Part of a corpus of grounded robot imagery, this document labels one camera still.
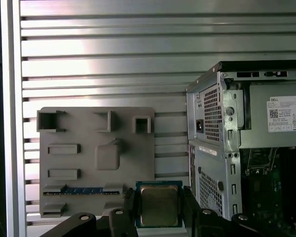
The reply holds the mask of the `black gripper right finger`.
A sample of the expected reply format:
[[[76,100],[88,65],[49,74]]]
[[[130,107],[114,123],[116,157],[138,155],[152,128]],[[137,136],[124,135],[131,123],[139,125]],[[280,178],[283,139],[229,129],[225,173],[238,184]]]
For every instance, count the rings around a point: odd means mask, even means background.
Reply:
[[[183,222],[190,237],[287,237],[279,229],[266,225],[253,217],[253,188],[243,187],[245,213],[226,220],[215,211],[201,208],[189,186],[183,188]]]

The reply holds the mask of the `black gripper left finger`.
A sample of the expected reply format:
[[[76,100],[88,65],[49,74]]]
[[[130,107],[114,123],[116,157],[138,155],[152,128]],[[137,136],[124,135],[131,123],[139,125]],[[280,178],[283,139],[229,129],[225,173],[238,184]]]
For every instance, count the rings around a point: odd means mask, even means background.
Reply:
[[[137,237],[135,210],[137,198],[132,188],[123,197],[123,206],[113,208],[108,215],[97,219],[81,212],[44,233],[43,237]]]

